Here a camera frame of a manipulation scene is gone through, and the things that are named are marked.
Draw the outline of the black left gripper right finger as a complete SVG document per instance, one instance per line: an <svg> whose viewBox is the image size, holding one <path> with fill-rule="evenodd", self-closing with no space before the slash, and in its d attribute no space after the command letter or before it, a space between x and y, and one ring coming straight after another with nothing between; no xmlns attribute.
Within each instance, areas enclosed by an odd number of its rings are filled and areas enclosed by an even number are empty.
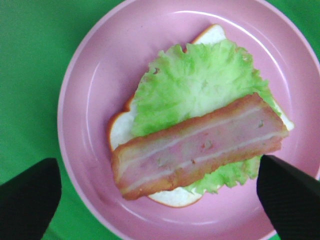
<svg viewBox="0 0 320 240"><path fill-rule="evenodd" d="M320 238L319 180L274 155L263 155L256 192L282 240Z"/></svg>

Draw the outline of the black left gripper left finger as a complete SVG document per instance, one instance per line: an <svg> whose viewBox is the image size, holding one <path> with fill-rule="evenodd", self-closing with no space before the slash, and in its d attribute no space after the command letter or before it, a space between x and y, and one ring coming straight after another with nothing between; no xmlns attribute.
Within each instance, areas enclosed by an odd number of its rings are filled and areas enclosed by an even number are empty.
<svg viewBox="0 0 320 240"><path fill-rule="evenodd" d="M62 195L55 158L45 158L0 186L0 238L40 240Z"/></svg>

